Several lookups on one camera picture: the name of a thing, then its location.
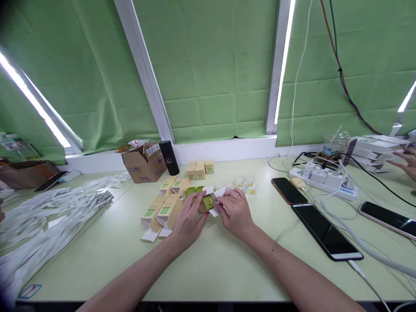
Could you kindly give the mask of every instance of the light green desk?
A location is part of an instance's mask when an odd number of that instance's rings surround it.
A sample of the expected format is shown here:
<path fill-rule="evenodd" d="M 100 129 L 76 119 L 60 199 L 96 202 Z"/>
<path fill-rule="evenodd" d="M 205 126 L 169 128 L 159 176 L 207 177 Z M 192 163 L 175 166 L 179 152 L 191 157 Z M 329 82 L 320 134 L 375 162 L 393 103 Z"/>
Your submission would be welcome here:
<path fill-rule="evenodd" d="M 273 164 L 290 170 L 290 163 L 282 164 L 282 161 L 283 158 L 277 158 Z M 378 300 L 346 262 L 334 262 L 326 256 L 291 207 L 272 187 L 270 180 L 287 176 L 285 173 L 271 169 L 267 159 L 219 162 L 214 166 L 214 174 L 207 175 L 206 180 L 193 181 L 192 185 L 228 183 L 234 176 L 253 175 L 259 186 L 258 195 L 248 198 L 254 222 L 353 299 Z M 416 208 L 393 197 L 359 168 L 348 166 L 348 170 L 384 207 L 416 218 Z M 91 221 L 82 235 L 51 259 L 27 284 L 42 285 L 30 301 L 85 301 L 154 248 L 157 241 L 153 244 L 139 241 L 145 232 L 140 217 L 157 196 L 157 190 L 167 176 L 166 172 L 157 183 L 132 184 L 129 181 L 122 189 L 110 190 L 115 194 L 111 207 Z M 180 176 L 185 176 L 184 166 L 181 166 Z M 71 183 L 78 186 L 97 177 L 83 175 Z M 399 195 L 416 202 L 410 194 L 416 184 L 400 169 L 392 168 L 392 172 L 379 177 Z M 321 193 L 315 188 L 312 192 Z M 355 206 L 368 200 L 362 192 L 359 195 Z M 351 207 L 340 199 L 330 198 L 328 204 L 330 209 L 343 216 L 354 214 Z M 362 216 L 347 222 L 363 239 L 393 260 L 416 269 L 416 247 L 410 240 Z M 365 253 L 364 257 L 357 262 L 358 265 L 386 300 L 414 299 L 403 275 Z M 259 258 L 224 229 L 221 217 L 209 216 L 198 240 L 164 271 L 144 300 L 271 302 L 290 299 Z"/>

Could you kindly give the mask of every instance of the red cable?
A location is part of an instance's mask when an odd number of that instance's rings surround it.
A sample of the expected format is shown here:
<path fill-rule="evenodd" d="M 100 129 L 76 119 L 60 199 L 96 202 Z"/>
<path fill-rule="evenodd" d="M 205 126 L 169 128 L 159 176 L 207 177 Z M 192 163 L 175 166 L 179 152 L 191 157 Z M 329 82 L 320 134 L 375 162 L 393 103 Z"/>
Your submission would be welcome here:
<path fill-rule="evenodd" d="M 332 45 L 332 50 L 334 51 L 334 55 L 335 55 L 335 58 L 336 58 L 336 60 L 337 60 L 337 63 L 338 63 L 338 66 L 339 66 L 339 69 L 340 69 L 340 72 L 341 72 L 341 79 L 342 79 L 342 83 L 344 84 L 344 89 L 345 89 L 345 93 L 347 94 L 347 96 L 348 96 L 348 102 L 350 102 L 350 104 L 352 105 L 352 107 L 355 109 L 355 111 L 356 111 L 356 113 L 357 113 L 357 116 L 358 116 L 358 118 L 360 118 L 366 125 L 367 125 L 367 127 L 368 128 L 370 128 L 370 130 L 372 130 L 373 132 L 375 132 L 375 133 L 377 133 L 377 134 L 382 134 L 382 133 L 380 133 L 380 132 L 378 132 L 378 131 L 376 131 L 372 126 L 370 126 L 368 123 L 366 123 L 365 121 L 364 121 L 364 118 L 362 117 L 362 115 L 361 115 L 361 113 L 360 113 L 360 111 L 358 110 L 358 108 L 357 108 L 357 106 L 349 99 L 349 97 L 350 97 L 350 95 L 349 95 L 349 93 L 348 93 L 348 90 L 347 90 L 347 85 L 345 84 L 345 78 L 344 78 L 344 73 L 342 72 L 342 67 L 341 67 L 341 63 L 340 63 L 340 61 L 339 61 L 339 59 L 338 59 L 338 55 L 337 55 L 337 52 L 336 52 L 336 50 L 335 50 L 335 45 L 334 45 L 334 42 L 333 42 L 333 40 L 332 40 L 332 34 L 331 34 L 331 30 L 330 30 L 330 28 L 329 28 L 329 24 L 328 24 L 328 20 L 327 20 L 327 18 L 326 18 L 326 11 L 325 11 L 325 6 L 324 6 L 324 3 L 323 3 L 323 1 L 321 0 L 321 5 L 322 5 L 322 11 L 323 11 L 323 13 L 324 13 L 324 18 L 325 18 L 325 24 L 326 24 L 326 29 L 328 30 L 328 34 L 329 34 L 329 39 L 331 40 L 331 45 Z"/>

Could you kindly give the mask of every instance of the green label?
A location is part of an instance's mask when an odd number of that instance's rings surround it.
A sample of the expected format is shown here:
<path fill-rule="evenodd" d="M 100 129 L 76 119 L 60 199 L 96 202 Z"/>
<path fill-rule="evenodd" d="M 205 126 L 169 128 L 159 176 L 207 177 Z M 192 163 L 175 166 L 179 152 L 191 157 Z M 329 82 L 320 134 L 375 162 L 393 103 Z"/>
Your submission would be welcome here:
<path fill-rule="evenodd" d="M 143 217 L 145 217 L 145 218 L 150 218 L 151 216 L 153 216 L 153 213 L 155 212 L 155 210 L 154 209 L 148 209 L 147 211 L 146 211 L 146 213 L 144 214 L 144 216 Z"/>
<path fill-rule="evenodd" d="M 159 215 L 167 215 L 169 212 L 170 207 L 163 207 L 162 210 L 159 212 Z"/>

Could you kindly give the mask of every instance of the hand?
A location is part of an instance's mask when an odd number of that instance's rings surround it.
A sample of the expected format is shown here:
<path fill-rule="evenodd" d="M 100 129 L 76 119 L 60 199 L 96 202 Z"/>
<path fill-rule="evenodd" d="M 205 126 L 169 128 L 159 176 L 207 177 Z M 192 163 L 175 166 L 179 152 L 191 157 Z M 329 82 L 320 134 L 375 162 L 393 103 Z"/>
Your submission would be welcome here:
<path fill-rule="evenodd" d="M 4 212 L 1 210 L 2 203 L 3 203 L 3 199 L 0 198 L 0 222 L 4 220 Z"/>
<path fill-rule="evenodd" d="M 247 243 L 256 225 L 251 218 L 250 208 L 244 192 L 238 188 L 226 191 L 223 196 L 215 199 L 220 204 L 215 207 L 221 214 L 224 227 L 235 237 Z"/>
<path fill-rule="evenodd" d="M 388 163 L 391 163 L 392 165 L 395 165 L 397 167 L 400 167 L 401 169 L 404 170 L 404 172 L 407 173 L 407 175 L 416 182 L 416 160 L 414 158 L 414 156 L 416 156 L 416 149 L 411 149 L 411 148 L 405 148 L 404 149 L 406 152 L 409 152 L 412 154 L 412 156 L 410 155 L 406 155 L 403 153 L 398 153 L 398 152 L 394 152 L 393 154 L 396 156 L 399 156 L 401 158 L 403 158 L 404 160 L 407 161 L 407 166 L 392 160 L 388 160 Z"/>
<path fill-rule="evenodd" d="M 197 219 L 198 208 L 206 192 L 192 193 L 185 199 L 182 210 L 176 219 L 173 232 L 169 235 L 174 240 L 172 243 L 177 244 L 180 252 L 187 250 L 192 245 L 201 233 L 202 227 L 207 220 L 209 212 L 204 213 L 199 218 L 199 221 Z"/>

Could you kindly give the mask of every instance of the smartphone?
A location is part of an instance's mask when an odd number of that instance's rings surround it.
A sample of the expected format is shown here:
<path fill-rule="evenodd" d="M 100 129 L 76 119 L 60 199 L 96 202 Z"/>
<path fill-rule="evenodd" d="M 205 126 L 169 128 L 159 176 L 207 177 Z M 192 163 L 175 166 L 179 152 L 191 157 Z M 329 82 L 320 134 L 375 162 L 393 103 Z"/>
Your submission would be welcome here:
<path fill-rule="evenodd" d="M 44 184 L 42 184 L 40 187 L 38 187 L 34 192 L 44 192 L 49 190 L 51 187 L 53 187 L 56 183 L 58 183 L 58 180 L 62 178 L 64 175 L 66 175 L 68 171 L 61 171 L 53 175 L 49 178 L 48 181 L 46 181 Z"/>
<path fill-rule="evenodd" d="M 299 219 L 334 261 L 361 260 L 361 252 L 312 204 L 292 206 Z"/>
<path fill-rule="evenodd" d="M 404 217 L 396 212 L 390 211 L 379 205 L 365 201 L 358 212 L 397 233 L 400 233 L 411 240 L 416 241 L 416 221 Z"/>
<path fill-rule="evenodd" d="M 286 178 L 272 179 L 272 184 L 289 205 L 305 204 L 308 200 Z"/>

